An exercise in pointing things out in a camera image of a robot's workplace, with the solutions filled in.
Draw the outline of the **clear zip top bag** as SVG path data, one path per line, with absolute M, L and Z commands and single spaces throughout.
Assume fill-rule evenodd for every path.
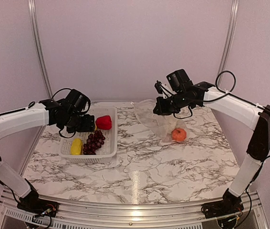
M 138 121 L 151 130 L 156 137 L 160 138 L 164 143 L 176 142 L 176 143 L 185 143 L 189 137 L 189 130 L 183 120 L 176 119 L 172 115 L 170 116 L 161 116 L 153 113 L 153 109 L 156 106 L 155 100 L 143 100 L 140 102 L 131 102 L 131 105 L 134 108 L 135 116 Z M 164 132 L 164 124 L 166 120 L 177 120 L 176 128 L 183 128 L 187 132 L 187 138 L 183 142 L 174 141 L 171 137 L 171 134 L 166 134 Z

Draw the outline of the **white toy cauliflower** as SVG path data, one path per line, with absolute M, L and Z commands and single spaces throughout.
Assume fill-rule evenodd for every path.
M 166 123 L 164 124 L 164 132 L 166 134 L 171 134 L 171 132 L 176 129 L 177 126 L 177 120 L 166 120 Z

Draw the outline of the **orange toy pumpkin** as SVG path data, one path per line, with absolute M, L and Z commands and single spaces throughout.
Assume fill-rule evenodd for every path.
M 187 138 L 187 132 L 183 128 L 176 128 L 171 132 L 171 137 L 174 141 L 183 142 Z

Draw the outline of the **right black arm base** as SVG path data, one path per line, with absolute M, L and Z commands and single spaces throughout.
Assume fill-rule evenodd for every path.
M 240 196 L 233 195 L 227 189 L 222 196 L 222 200 L 204 203 L 201 212 L 205 218 L 221 217 L 244 210 Z

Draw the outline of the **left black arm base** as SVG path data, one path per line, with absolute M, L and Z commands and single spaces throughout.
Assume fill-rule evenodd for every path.
M 31 184 L 29 186 L 31 188 L 30 193 L 23 198 L 19 197 L 17 208 L 34 213 L 38 217 L 47 215 L 54 218 L 59 204 L 55 201 L 41 199 L 37 190 Z

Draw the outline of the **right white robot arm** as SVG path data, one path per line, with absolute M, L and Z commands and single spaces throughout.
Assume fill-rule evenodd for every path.
M 219 202 L 218 209 L 224 214 L 230 213 L 237 206 L 237 199 L 258 176 L 270 152 L 270 106 L 247 102 L 207 82 L 183 83 L 170 92 L 157 81 L 155 88 L 160 96 L 156 98 L 154 114 L 176 115 L 184 107 L 204 106 L 239 121 L 252 131 L 241 167 Z

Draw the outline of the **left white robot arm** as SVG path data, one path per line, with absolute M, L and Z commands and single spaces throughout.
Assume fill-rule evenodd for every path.
M 27 129 L 57 125 L 77 129 L 84 123 L 82 115 L 86 114 L 91 101 L 84 95 L 70 99 L 66 97 L 59 101 L 53 99 L 30 103 L 29 106 L 0 114 L 0 140 Z M 24 198 L 24 205 L 32 212 L 39 212 L 43 205 L 34 187 L 21 177 L 0 156 L 0 183 L 10 188 L 20 198 Z

